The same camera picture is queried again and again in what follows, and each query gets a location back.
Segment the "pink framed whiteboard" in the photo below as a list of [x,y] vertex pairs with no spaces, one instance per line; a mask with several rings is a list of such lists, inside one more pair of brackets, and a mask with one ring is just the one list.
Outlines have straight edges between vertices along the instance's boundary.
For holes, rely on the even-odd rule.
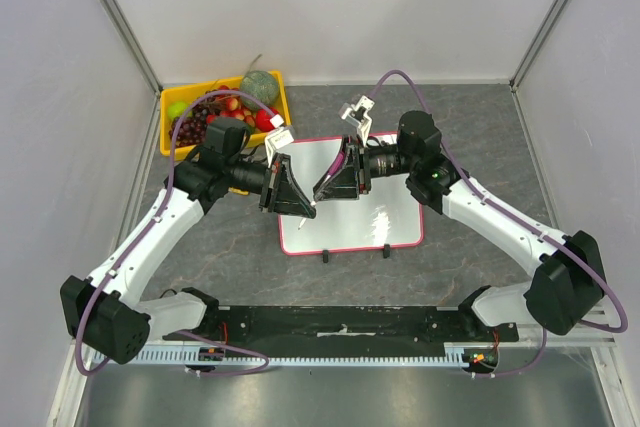
[[[280,151],[291,157],[294,177],[307,197],[313,185],[335,159],[341,139],[327,137],[299,140]],[[424,238],[419,204],[405,187],[404,175],[376,178],[372,191],[357,200],[323,201],[317,215],[279,218],[280,245],[287,255],[320,254],[412,247]]]

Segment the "white pink marker pen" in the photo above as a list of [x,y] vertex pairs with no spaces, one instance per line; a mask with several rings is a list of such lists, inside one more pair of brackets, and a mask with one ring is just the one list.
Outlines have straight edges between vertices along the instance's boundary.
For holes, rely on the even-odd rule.
[[323,176],[316,182],[313,187],[313,200],[311,201],[311,205],[315,206],[320,201],[329,201],[329,200],[340,200],[340,197],[331,196],[321,189],[321,187],[329,182],[334,175],[341,169],[344,163],[345,154],[339,152],[328,168],[328,170],[323,174]]

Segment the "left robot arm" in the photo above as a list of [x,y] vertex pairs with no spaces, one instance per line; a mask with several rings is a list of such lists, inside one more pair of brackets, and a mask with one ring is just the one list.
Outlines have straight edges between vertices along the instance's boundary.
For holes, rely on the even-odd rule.
[[174,165],[156,201],[118,249],[85,278],[69,277],[60,288],[66,327],[76,346],[89,346],[106,359],[126,364],[147,341],[180,330],[208,340],[219,329],[215,299],[193,289],[144,302],[141,296],[177,242],[230,190],[253,193],[266,213],[314,218],[315,207],[292,172],[282,147],[293,141],[280,126],[265,139],[267,161],[243,155],[248,128],[218,118],[205,141]]

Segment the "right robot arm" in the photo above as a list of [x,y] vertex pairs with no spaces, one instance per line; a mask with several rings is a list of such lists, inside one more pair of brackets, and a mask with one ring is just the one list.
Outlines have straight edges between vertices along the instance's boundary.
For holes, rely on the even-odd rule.
[[584,231],[567,235],[540,224],[492,195],[444,154],[430,114],[403,114],[392,143],[370,139],[364,108],[345,106],[340,116],[356,132],[343,136],[335,160],[313,188],[314,201],[356,200],[370,192],[373,179],[405,175],[416,201],[471,228],[528,275],[526,282],[472,294],[470,308],[457,318],[465,338],[481,340],[494,326],[528,321],[565,335],[603,298],[596,240]]

